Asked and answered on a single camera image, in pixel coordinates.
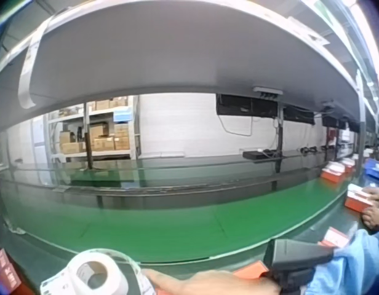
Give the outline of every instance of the green conveyor belt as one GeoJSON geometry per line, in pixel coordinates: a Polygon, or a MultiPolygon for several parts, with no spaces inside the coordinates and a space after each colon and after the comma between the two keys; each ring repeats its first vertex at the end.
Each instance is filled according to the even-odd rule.
{"type": "Polygon", "coordinates": [[[261,197],[199,208],[107,210],[2,191],[11,220],[41,239],[82,251],[111,248],[142,262],[187,261],[261,242],[328,205],[340,191],[315,179],[261,197]]]}

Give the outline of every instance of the barcode scanner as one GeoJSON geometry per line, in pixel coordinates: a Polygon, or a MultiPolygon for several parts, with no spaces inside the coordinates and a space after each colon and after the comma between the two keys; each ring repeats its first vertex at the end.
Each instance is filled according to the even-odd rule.
{"type": "Polygon", "coordinates": [[[288,239],[271,240],[263,263],[269,272],[263,277],[275,281],[282,295],[300,295],[301,287],[313,280],[315,268],[331,261],[333,248],[288,239]]]}

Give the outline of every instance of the black monitor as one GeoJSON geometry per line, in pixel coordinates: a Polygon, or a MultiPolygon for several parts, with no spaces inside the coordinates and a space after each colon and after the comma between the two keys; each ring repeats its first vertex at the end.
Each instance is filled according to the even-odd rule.
{"type": "Polygon", "coordinates": [[[277,117],[277,102],[236,95],[217,95],[217,115],[277,117]]]}
{"type": "Polygon", "coordinates": [[[315,125],[314,113],[297,106],[285,105],[284,120],[315,125]]]}
{"type": "Polygon", "coordinates": [[[338,120],[336,118],[330,117],[328,115],[322,115],[322,126],[330,127],[330,128],[337,128],[338,120]]]}
{"type": "Polygon", "coordinates": [[[348,128],[355,133],[361,132],[360,124],[354,121],[348,121],[348,128]]]}

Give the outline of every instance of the worker's hand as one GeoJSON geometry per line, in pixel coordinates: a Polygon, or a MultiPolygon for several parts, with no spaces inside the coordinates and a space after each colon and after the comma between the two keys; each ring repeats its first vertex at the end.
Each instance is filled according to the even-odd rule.
{"type": "Polygon", "coordinates": [[[245,280],[229,272],[200,272],[188,280],[177,280],[151,269],[143,273],[170,295],[278,295],[280,287],[267,278],[245,280]]]}
{"type": "Polygon", "coordinates": [[[379,200],[379,187],[365,187],[364,192],[370,194],[370,200],[379,200]]]}
{"type": "Polygon", "coordinates": [[[379,226],[379,208],[369,207],[365,209],[362,213],[362,219],[369,229],[379,226]]]}

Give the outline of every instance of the blue sleeve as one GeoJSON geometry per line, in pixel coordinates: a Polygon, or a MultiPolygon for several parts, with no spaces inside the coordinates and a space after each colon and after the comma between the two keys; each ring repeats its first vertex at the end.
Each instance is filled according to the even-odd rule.
{"type": "Polygon", "coordinates": [[[361,295],[369,292],[379,278],[379,233],[359,230],[350,245],[335,250],[329,263],[316,268],[306,295],[361,295]]]}

